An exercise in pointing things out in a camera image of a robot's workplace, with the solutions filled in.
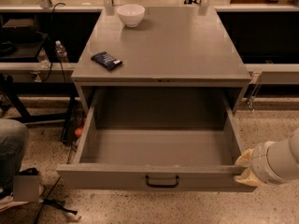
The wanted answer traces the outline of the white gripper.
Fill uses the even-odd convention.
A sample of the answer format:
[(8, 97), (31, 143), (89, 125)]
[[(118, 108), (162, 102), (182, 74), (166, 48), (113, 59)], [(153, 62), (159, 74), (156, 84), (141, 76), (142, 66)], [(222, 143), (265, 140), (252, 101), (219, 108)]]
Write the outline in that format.
[(267, 158), (268, 149), (273, 144), (274, 141), (267, 141), (244, 151), (235, 161), (235, 166), (250, 168), (245, 169), (241, 175), (235, 175), (234, 180), (252, 187), (281, 185), (282, 179), (270, 167)]

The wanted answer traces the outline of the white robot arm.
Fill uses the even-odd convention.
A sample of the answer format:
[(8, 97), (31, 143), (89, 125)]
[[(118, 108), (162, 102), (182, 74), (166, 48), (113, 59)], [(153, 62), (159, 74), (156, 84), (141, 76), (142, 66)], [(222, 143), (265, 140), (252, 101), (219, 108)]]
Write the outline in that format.
[(267, 141), (243, 152), (235, 166), (244, 167), (236, 182), (252, 187), (275, 186), (299, 179), (299, 129), (278, 142)]

